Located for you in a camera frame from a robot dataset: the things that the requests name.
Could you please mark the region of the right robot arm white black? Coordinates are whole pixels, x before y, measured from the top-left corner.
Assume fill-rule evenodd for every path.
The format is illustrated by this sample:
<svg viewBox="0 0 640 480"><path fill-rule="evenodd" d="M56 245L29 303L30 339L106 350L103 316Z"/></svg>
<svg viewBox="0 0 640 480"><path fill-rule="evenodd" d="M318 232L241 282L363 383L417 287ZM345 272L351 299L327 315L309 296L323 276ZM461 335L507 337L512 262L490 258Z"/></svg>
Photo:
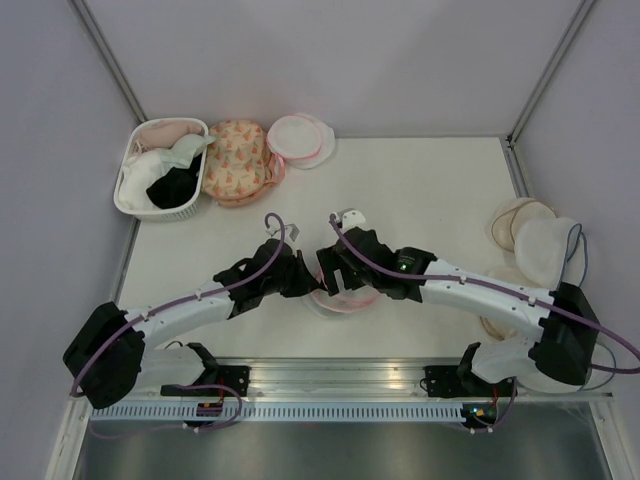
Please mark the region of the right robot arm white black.
<svg viewBox="0 0 640 480"><path fill-rule="evenodd" d="M358 227L316 255L331 296L367 286L393 300L457 308L510 329L497 343L470 344L454 367L459 388L469 395L505 394L510 378L551 394L594 385L598 320L577 286L549 291L492 282L428 251L391 250L375 231Z"/></svg>

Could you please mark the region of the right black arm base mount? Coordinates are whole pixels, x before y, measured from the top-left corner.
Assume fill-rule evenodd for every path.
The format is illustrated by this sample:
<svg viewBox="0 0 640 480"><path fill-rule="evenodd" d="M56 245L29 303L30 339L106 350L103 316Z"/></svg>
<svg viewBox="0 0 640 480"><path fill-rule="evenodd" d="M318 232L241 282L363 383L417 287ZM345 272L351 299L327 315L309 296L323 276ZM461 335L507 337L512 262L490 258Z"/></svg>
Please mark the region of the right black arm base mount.
<svg viewBox="0 0 640 480"><path fill-rule="evenodd" d="M423 368L420 388L429 398L493 397L500 393L497 384L491 384L472 372L472 360L480 342L469 345L457 365L431 365Z"/></svg>

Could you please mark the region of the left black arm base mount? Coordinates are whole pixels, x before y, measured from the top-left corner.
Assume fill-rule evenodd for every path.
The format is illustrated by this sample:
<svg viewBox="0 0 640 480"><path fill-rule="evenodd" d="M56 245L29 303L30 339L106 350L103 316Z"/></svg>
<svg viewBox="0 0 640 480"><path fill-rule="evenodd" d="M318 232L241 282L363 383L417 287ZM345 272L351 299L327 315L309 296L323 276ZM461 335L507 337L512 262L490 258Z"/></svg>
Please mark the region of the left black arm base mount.
<svg viewBox="0 0 640 480"><path fill-rule="evenodd" d="M178 387L176 384L163 385L160 395L164 397L214 397L222 399L227 391L212 387L212 384L223 385L231 388L241 397L247 396L250 384L250 367L247 365L221 365L216 358L200 343L190 342L186 345L179 343L180 347L187 348L194 353L198 360L196 364L202 367L196 379L188 383L193 389Z"/></svg>

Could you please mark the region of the round mesh bag pink trim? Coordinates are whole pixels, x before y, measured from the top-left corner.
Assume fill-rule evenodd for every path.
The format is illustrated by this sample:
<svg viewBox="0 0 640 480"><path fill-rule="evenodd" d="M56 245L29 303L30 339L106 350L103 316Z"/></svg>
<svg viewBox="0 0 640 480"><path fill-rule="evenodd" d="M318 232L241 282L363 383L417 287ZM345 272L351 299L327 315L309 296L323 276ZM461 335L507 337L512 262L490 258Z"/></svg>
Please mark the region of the round mesh bag pink trim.
<svg viewBox="0 0 640 480"><path fill-rule="evenodd" d="M307 307L322 318L346 318L373 306L381 294L372 287L362 286L357 290L346 288L342 273L334 272L338 293L330 296L325 290L315 290L303 300Z"/></svg>

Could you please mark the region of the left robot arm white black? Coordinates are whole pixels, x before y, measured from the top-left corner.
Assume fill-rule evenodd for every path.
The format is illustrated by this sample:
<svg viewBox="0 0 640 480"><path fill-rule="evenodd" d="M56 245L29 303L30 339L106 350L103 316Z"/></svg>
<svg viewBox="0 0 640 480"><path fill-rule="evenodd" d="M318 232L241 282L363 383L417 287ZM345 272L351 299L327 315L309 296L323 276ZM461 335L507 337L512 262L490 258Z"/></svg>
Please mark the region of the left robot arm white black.
<svg viewBox="0 0 640 480"><path fill-rule="evenodd" d="M165 396L217 395L219 364L203 344L189 342L175 351L162 344L249 312L269 295L298 298L319 287L301 251L270 239L252 257L165 304L125 310L104 303L63 355L74 378L71 394L86 397L96 409L146 387L158 387Z"/></svg>

